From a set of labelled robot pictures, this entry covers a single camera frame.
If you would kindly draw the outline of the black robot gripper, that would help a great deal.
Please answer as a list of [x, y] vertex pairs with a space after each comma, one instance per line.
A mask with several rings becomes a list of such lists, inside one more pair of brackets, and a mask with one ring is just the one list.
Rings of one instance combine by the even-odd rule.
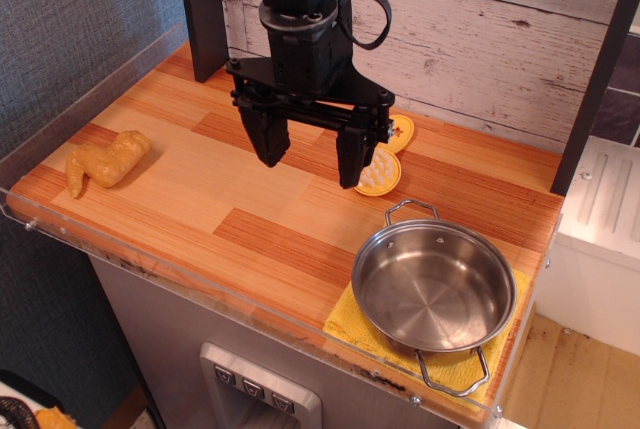
[[270, 55], [226, 64], [256, 155], [267, 167], [280, 162], [290, 147], [289, 121], [333, 130], [340, 186], [356, 187], [377, 143], [393, 133], [394, 95], [355, 69], [355, 40], [340, 14], [262, 13], [260, 22]]

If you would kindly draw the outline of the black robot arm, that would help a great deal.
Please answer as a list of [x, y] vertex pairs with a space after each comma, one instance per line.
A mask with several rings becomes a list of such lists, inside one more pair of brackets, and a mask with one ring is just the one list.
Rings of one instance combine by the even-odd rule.
[[[378, 3], [387, 18], [388, 0]], [[362, 170], [380, 143], [389, 141], [395, 96], [360, 74], [353, 64], [356, 47], [373, 50], [388, 27], [369, 43], [353, 33], [352, 0], [262, 0], [259, 19], [270, 54], [231, 59], [231, 93], [258, 158], [275, 166], [290, 147], [291, 121], [336, 133], [339, 183], [357, 186]]]

